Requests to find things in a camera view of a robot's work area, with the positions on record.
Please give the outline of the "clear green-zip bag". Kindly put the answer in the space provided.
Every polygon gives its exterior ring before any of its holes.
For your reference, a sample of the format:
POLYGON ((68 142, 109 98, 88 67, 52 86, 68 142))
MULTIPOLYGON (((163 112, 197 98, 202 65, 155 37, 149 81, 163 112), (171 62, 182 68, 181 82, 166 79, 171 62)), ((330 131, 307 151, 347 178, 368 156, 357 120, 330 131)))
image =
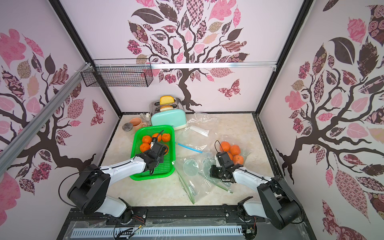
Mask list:
POLYGON ((211 152, 203 152, 174 161, 179 181, 192 204, 196 204, 215 188, 233 193, 230 184, 210 176, 211 167, 215 164, 214 154, 211 152))

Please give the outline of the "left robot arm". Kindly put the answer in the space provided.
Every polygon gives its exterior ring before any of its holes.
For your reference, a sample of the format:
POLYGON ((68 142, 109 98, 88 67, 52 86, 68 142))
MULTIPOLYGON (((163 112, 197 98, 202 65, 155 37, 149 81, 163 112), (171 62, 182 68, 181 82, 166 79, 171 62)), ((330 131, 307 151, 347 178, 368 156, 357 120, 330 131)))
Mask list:
POLYGON ((109 167, 92 164, 79 173, 67 197, 84 215, 102 213, 127 223, 132 218, 132 207, 120 198, 108 196, 109 187, 136 174, 152 175, 168 152, 167 145, 153 143, 149 150, 121 163, 109 167))

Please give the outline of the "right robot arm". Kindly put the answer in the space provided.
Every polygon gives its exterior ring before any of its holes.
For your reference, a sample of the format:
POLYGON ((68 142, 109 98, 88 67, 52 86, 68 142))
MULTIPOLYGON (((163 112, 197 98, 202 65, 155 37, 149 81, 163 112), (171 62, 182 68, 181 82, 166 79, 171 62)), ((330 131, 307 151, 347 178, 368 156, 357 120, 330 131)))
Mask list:
POLYGON ((249 171, 243 165, 235 164, 227 152, 217 153, 215 160, 210 170, 212 178, 246 186, 259 194, 260 201, 249 197, 239 202, 246 215, 267 219, 278 230, 298 218, 304 221, 305 211, 283 177, 270 178, 249 171))

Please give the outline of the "orange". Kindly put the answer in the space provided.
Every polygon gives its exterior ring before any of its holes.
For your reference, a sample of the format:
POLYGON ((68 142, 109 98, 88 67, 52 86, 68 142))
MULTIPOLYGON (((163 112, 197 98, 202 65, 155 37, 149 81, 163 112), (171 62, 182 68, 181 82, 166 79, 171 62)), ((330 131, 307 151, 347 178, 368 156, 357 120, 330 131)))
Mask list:
POLYGON ((152 142, 152 137, 151 136, 143 136, 142 137, 142 143, 143 144, 150 144, 152 142))
POLYGON ((167 143, 171 140, 171 135, 170 134, 162 134, 162 141, 167 143))
POLYGON ((162 140, 162 134, 161 133, 155 133, 152 135, 152 141, 153 142, 160 142, 162 140))
POLYGON ((140 151, 141 151, 142 153, 148 151, 150 148, 151 148, 151 146, 150 146, 150 144, 148 144, 148 143, 142 143, 142 144, 140 145, 140 151))

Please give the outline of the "clear green-strip bag of oranges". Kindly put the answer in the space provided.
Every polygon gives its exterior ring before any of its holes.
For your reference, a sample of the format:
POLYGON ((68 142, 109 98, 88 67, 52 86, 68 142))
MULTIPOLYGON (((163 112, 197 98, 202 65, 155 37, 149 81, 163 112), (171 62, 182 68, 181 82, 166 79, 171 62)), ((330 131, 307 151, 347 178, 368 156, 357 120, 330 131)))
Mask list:
POLYGON ((243 138, 235 138, 228 135, 220 135, 215 147, 219 153, 227 152, 234 164, 244 165, 251 153, 249 142, 243 138))

